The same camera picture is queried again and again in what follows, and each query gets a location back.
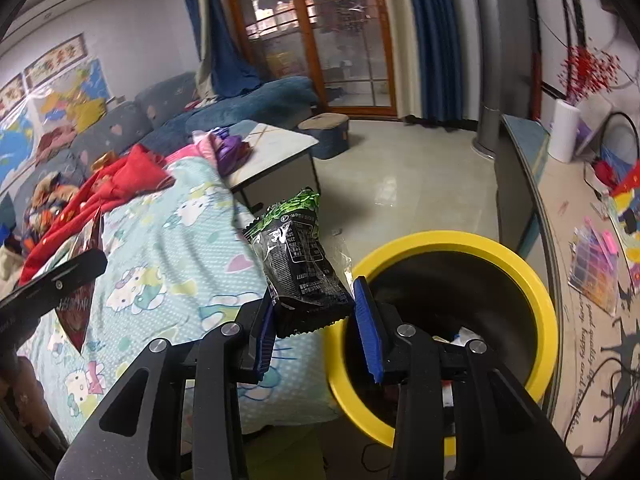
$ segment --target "yellow trash can rim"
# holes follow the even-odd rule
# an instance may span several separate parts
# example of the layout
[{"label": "yellow trash can rim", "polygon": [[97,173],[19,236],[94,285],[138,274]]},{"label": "yellow trash can rim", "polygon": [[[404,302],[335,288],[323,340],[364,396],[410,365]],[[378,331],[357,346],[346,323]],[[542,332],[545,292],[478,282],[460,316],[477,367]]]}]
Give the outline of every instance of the yellow trash can rim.
[{"label": "yellow trash can rim", "polygon": [[[383,270],[415,254],[453,251],[472,254],[491,262],[520,287],[529,302],[536,323],[537,348],[531,373],[525,384],[538,402],[551,380],[558,358],[558,321],[551,298],[538,275],[516,253],[493,240],[460,231],[427,231],[393,240],[367,255],[354,269],[353,276],[375,279]],[[347,320],[324,331],[324,360],[329,386],[346,415],[372,439],[393,447],[395,430],[377,418],[360,400],[351,385],[344,363],[344,334]],[[456,439],[447,437],[444,453],[455,455]]]}]

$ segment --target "table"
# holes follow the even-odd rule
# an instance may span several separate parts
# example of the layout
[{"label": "table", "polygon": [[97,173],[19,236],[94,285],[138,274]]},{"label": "table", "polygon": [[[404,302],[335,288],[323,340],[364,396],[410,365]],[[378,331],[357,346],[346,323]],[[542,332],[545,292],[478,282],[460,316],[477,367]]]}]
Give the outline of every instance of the table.
[{"label": "table", "polygon": [[260,210],[262,204],[257,203],[251,206],[244,192],[245,188],[305,155],[308,156],[311,164],[316,181],[316,191],[320,192],[316,165],[311,155],[311,147],[318,143],[317,139],[277,126],[249,120],[235,124],[229,129],[229,133],[244,137],[244,141],[252,147],[249,159],[226,178],[226,183],[231,191],[240,194],[244,204],[251,212]]},{"label": "table", "polygon": [[[562,437],[568,432],[566,445],[580,455],[578,466],[588,474],[611,450],[622,429],[629,430],[625,437],[638,434],[640,413],[632,416],[631,411],[640,392],[620,362],[631,369],[640,364],[636,350],[640,298],[628,297],[630,277],[620,244],[618,281],[624,299],[615,316],[569,287],[574,228],[588,216],[596,229],[615,231],[610,220],[602,220],[591,206],[597,198],[584,181],[585,163],[556,161],[546,155],[547,143],[548,133],[540,124],[502,118],[495,163],[500,242],[524,258],[532,238],[544,247],[545,268],[535,270],[546,274],[556,308],[559,355],[543,410]],[[606,468],[605,462],[598,469]]]}]

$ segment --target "trash can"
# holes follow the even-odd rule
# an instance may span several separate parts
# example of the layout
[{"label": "trash can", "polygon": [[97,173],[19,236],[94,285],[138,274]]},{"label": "trash can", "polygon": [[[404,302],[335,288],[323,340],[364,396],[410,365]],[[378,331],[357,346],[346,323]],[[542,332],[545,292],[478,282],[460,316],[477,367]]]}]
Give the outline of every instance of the trash can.
[{"label": "trash can", "polygon": [[[432,336],[452,341],[460,327],[480,335],[529,395],[542,398],[558,357],[556,314],[537,274],[508,248],[464,232],[416,233],[366,256],[357,276],[366,277],[375,300]],[[324,337],[328,382],[344,413],[392,447],[397,399],[369,374],[354,317]],[[445,412],[448,456],[456,453],[452,422]]]},{"label": "trash can", "polygon": [[311,155],[326,160],[349,149],[349,117],[344,114],[319,114],[302,121],[298,129],[318,140]]}]

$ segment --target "blue ottoman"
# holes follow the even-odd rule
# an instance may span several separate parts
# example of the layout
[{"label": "blue ottoman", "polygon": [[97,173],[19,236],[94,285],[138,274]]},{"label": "blue ottoman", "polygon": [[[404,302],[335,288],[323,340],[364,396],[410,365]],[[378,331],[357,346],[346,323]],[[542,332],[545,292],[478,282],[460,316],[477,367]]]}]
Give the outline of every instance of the blue ottoman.
[{"label": "blue ottoman", "polygon": [[322,160],[349,149],[349,117],[344,114],[320,114],[298,125],[301,133],[315,137],[318,143],[311,154]]}]

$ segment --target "beige stool lid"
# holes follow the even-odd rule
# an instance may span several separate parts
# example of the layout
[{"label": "beige stool lid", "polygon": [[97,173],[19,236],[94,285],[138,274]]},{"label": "beige stool lid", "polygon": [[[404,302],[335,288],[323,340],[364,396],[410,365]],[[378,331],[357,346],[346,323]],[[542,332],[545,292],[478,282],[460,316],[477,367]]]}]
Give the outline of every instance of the beige stool lid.
[{"label": "beige stool lid", "polygon": [[345,114],[325,113],[311,117],[306,121],[302,121],[298,127],[301,130],[329,130],[349,120],[349,116]]}]

